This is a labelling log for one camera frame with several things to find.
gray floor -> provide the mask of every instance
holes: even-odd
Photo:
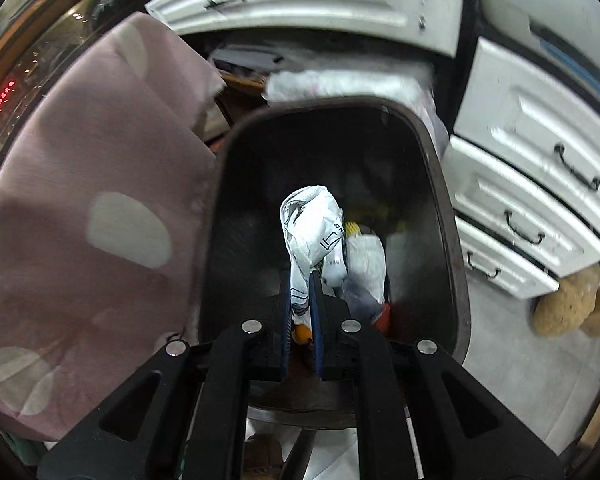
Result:
[[[547,339],[529,326],[530,302],[468,276],[472,338],[464,366],[556,453],[577,436],[600,390],[600,338],[580,331]],[[295,428],[255,423],[286,457]],[[305,480],[358,478],[356,430],[320,431]]]

black handle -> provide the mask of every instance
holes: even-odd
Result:
[[[234,2],[243,2],[244,0],[223,0],[221,2],[216,2],[215,0],[209,0],[208,3],[205,5],[205,9],[206,10],[211,10],[211,9],[217,9],[220,6],[226,5],[226,4],[231,4]]]
[[[498,277],[498,274],[500,274],[502,272],[502,269],[500,267],[496,267],[496,270],[495,270],[495,272],[493,273],[493,276],[492,276],[486,270],[483,270],[480,267],[476,267],[474,264],[471,263],[471,257],[473,255],[474,255],[473,251],[467,251],[466,252],[466,262],[467,262],[467,264],[473,270],[477,270],[478,272],[480,272],[481,274],[483,274],[488,280],[495,280]]]
[[[540,245],[540,242],[542,242],[542,240],[544,240],[544,237],[546,235],[544,233],[538,233],[538,239],[533,240],[533,239],[529,238],[527,235],[525,235],[524,233],[521,233],[515,227],[513,227],[513,225],[511,225],[511,216],[512,215],[513,215],[513,211],[505,211],[504,212],[504,216],[507,219],[507,225],[509,226],[509,229],[511,229],[511,231],[513,231],[513,234],[515,234],[516,236],[519,236],[525,242],[529,242],[532,245]]]
[[[592,179],[592,181],[589,182],[587,180],[587,177],[585,177],[582,173],[576,170],[573,166],[567,164],[567,161],[564,160],[564,144],[558,142],[558,144],[554,146],[554,152],[558,154],[560,160],[562,161],[562,164],[565,168],[567,168],[567,170],[569,170],[569,173],[571,173],[577,180],[579,180],[581,183],[587,186],[590,190],[598,191],[598,188],[600,187],[600,177],[595,176]]]

triangular cutout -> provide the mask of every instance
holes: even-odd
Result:
[[[462,432],[475,438],[498,427],[498,419],[452,374],[442,374],[442,381],[456,410]]]
[[[100,428],[127,442],[134,441],[138,438],[159,384],[160,374],[150,374],[102,418]]]

pink fabric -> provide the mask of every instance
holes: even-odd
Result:
[[[5,430],[60,439],[161,335],[183,327],[215,168],[190,128],[222,85],[180,38],[138,13],[89,49],[27,121],[0,172]],[[119,240],[123,254],[109,250]]]

trash can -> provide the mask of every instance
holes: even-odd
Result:
[[[280,204],[326,186],[346,221],[369,226],[386,254],[390,338],[435,340],[458,362],[471,322],[453,209],[429,134],[410,110],[378,98],[261,108],[232,128],[219,155],[199,267],[200,342],[268,316],[289,256]],[[291,359],[282,383],[253,381],[250,416],[316,428],[355,426],[347,383]]]

